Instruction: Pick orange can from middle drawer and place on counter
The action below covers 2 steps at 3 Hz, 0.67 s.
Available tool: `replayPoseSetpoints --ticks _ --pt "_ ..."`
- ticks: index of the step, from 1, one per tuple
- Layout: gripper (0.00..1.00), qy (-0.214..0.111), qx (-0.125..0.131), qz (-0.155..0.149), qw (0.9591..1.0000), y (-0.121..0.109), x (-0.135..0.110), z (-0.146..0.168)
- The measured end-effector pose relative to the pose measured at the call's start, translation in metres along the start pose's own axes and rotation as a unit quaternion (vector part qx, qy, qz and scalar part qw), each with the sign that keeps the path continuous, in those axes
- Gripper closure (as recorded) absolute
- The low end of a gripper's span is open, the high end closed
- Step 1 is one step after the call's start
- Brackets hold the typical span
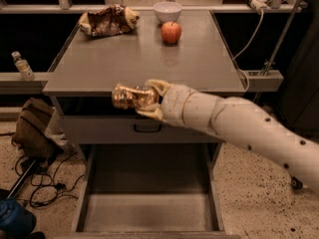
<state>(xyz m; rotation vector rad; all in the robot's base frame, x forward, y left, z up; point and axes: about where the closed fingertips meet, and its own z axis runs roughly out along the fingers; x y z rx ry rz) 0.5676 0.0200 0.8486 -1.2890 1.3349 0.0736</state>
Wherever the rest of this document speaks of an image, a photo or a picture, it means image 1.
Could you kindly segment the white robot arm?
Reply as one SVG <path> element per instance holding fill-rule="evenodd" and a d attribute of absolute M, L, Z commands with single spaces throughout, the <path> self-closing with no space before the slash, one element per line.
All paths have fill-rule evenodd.
<path fill-rule="evenodd" d="M 319 193 L 319 144 L 287 129 L 258 105 L 161 80 L 148 80 L 146 85 L 162 100 L 140 106 L 138 114 L 191 128 L 257 153 Z"/>

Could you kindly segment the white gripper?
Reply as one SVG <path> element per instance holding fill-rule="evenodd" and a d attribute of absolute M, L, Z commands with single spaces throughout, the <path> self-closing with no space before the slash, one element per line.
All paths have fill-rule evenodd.
<path fill-rule="evenodd" d="M 154 88 L 163 97 L 161 105 L 139 107 L 136 112 L 153 120 L 163 120 L 172 126 L 194 130 L 211 130 L 211 118 L 219 97 L 201 93 L 184 85 L 172 85 L 164 80 L 149 79 L 146 87 Z"/>

